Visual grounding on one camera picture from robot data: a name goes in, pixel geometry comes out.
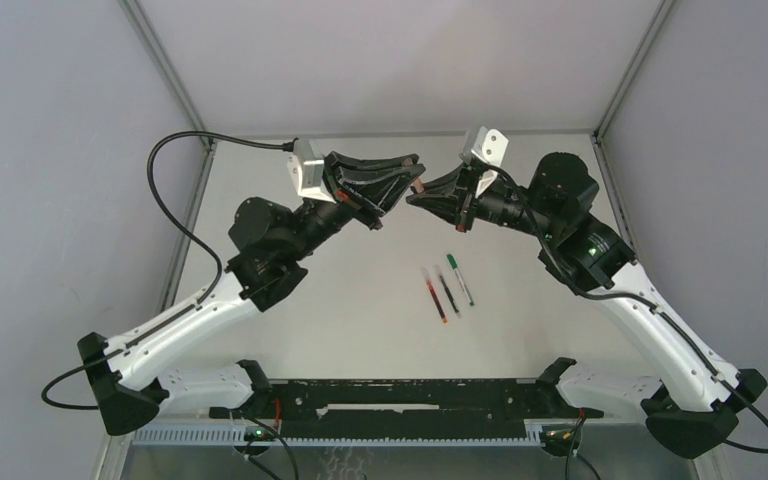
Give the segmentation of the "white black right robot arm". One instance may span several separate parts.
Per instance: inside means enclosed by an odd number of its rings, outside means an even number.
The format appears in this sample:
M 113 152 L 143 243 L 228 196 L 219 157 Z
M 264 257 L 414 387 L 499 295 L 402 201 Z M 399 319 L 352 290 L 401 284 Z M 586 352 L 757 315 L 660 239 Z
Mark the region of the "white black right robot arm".
M 710 348 L 657 291 L 633 249 L 591 212 L 597 181 L 576 155 L 545 155 L 527 185 L 501 167 L 463 156 L 427 195 L 458 231 L 482 220 L 534 237 L 547 272 L 604 308 L 651 364 L 653 375 L 604 374 L 561 358 L 549 366 L 538 402 L 552 416 L 571 408 L 642 424 L 668 451 L 695 459 L 732 444 L 743 411 L 755 412 L 767 386 Z

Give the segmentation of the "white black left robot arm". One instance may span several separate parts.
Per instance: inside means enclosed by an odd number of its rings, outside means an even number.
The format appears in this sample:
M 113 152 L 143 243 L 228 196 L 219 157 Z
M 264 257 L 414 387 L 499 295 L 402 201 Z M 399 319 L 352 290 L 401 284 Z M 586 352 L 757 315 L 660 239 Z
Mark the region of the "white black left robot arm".
M 337 152 L 294 152 L 287 170 L 295 209 L 252 197 L 238 207 L 229 237 L 236 254 L 219 276 L 147 322 L 113 337 L 90 333 L 77 347 L 106 432 L 121 436 L 163 413 L 271 407 L 270 383 L 256 361 L 181 371 L 175 361 L 225 328 L 287 298 L 306 277 L 302 261 L 345 225 L 381 226 L 425 168 L 415 154 L 359 160 Z

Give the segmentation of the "red pen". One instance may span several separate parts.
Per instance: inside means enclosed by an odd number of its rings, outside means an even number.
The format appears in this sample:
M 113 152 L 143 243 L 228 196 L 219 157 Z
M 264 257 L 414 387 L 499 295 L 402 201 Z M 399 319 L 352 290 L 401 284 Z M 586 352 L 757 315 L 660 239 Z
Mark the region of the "red pen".
M 434 285 L 433 285 L 433 282 L 432 282 L 431 278 L 426 276 L 424 280 L 425 280 L 425 284 L 426 284 L 426 287 L 428 289 L 429 295 L 431 296 L 431 299 L 433 301 L 435 309 L 436 309 L 436 311 L 437 311 L 437 313 L 438 313 L 442 323 L 443 324 L 447 324 L 448 323 L 448 318 L 447 318 L 446 313 L 445 313 L 445 311 L 443 309 L 443 306 L 442 306 L 442 304 L 441 304 L 441 302 L 439 300 L 439 297 L 438 297 L 438 295 L 436 293 L 436 290 L 434 288 Z

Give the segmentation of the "black pen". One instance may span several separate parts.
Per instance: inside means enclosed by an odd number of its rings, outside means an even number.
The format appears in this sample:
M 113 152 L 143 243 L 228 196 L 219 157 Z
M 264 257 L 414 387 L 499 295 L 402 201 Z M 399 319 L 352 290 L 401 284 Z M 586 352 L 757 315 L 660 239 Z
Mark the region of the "black pen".
M 451 307 L 452 307 L 452 309 L 453 309 L 453 311 L 455 313 L 455 316 L 457 318 L 461 318 L 461 311 L 460 311 L 460 309 L 459 309 L 459 307 L 458 307 L 458 305 L 457 305 L 457 303 L 456 303 L 456 301 L 454 299 L 454 295 L 452 294 L 451 289 L 449 288 L 449 286 L 447 285 L 447 283 L 445 282 L 444 279 L 440 280 L 440 283 L 441 283 L 441 285 L 443 287 L 443 290 L 444 290 L 444 293 L 446 295 L 446 298 L 448 299 L 449 304 L 451 305 Z

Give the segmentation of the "white green-tipped pen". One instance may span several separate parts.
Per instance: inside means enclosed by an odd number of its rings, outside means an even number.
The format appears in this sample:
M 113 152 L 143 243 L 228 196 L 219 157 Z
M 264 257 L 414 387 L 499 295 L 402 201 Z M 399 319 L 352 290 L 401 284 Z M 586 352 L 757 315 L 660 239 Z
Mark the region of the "white green-tipped pen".
M 463 293 L 464 293 L 464 295 L 465 295 L 465 297 L 466 297 L 466 299 L 468 301 L 469 306 L 470 307 L 474 307 L 475 306 L 474 298 L 473 298 L 472 293 L 471 293 L 471 291 L 470 291 L 470 289 L 469 289 L 469 287 L 468 287 L 468 285 L 466 283 L 466 280 L 465 280 L 465 278 L 464 278 L 464 276 L 463 276 L 463 274 L 461 272 L 461 269 L 460 268 L 454 268 L 453 270 L 454 270 L 454 273 L 455 273 L 455 275 L 456 275 L 456 277 L 458 279 L 460 287 L 461 287 L 461 289 L 462 289 L 462 291 L 463 291 Z

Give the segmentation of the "orange pen with cap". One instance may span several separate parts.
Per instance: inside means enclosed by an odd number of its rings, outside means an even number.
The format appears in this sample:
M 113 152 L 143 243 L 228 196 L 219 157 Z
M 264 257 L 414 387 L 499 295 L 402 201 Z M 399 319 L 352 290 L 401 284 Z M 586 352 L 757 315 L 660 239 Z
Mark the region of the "orange pen with cap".
M 421 181 L 420 178 L 416 178 L 411 183 L 410 194 L 406 195 L 406 200 L 416 197 L 417 195 L 422 195 L 424 191 L 425 191 L 425 187 L 423 182 Z

